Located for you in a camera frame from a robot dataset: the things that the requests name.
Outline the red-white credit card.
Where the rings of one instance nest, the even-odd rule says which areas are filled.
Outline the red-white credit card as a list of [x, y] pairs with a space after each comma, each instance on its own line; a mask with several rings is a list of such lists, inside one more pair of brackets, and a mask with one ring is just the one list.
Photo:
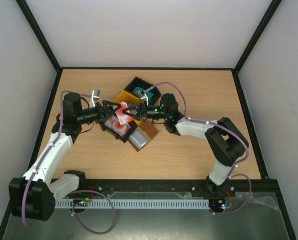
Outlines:
[[123, 113], [123, 110], [125, 110], [127, 108], [128, 108], [127, 103], [123, 101], [120, 103], [120, 108], [115, 112], [115, 114], [118, 118], [118, 121], [121, 125], [124, 125], [124, 124], [127, 124], [127, 123], [133, 121], [133, 117]]

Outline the black bin with red cards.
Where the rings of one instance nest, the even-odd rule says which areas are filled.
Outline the black bin with red cards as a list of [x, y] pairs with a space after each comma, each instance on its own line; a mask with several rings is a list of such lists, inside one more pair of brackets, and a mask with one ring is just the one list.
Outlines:
[[127, 142], [131, 134], [137, 129], [138, 125], [135, 121], [131, 121], [125, 124], [120, 124], [116, 115], [110, 116], [106, 122], [100, 125], [103, 131], [107, 131], [112, 134], [116, 140]]

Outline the brown leather card holder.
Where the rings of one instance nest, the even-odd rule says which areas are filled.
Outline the brown leather card holder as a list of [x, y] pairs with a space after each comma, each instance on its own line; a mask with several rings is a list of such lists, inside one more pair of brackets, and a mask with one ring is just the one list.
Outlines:
[[147, 146], [158, 134], [158, 129], [152, 121], [141, 123], [138, 128], [130, 135], [128, 142], [138, 152]]

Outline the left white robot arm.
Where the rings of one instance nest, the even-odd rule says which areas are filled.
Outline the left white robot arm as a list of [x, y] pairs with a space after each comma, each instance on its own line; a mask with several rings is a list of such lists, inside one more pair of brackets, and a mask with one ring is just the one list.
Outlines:
[[95, 89], [89, 95], [90, 103], [83, 109], [81, 102], [87, 95], [67, 90], [61, 92], [60, 113], [44, 150], [22, 177], [10, 181], [11, 214], [21, 217], [25, 226], [28, 225], [27, 219], [48, 220], [55, 204], [77, 190], [85, 178], [84, 173], [70, 170], [52, 181], [62, 158], [80, 135], [82, 125], [103, 123], [121, 109], [118, 103], [95, 102], [97, 93], [99, 90]]

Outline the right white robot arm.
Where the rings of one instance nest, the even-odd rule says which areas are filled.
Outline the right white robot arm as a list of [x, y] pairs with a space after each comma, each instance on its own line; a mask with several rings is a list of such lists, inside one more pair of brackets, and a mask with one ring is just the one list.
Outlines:
[[189, 118], [178, 110], [178, 102], [172, 93], [163, 94], [158, 106], [144, 101], [122, 112], [144, 122], [147, 119], [163, 119], [166, 130], [171, 134], [205, 139], [216, 158], [206, 178], [206, 189], [213, 196], [224, 190], [234, 168], [249, 156], [248, 141], [229, 118], [214, 121]]

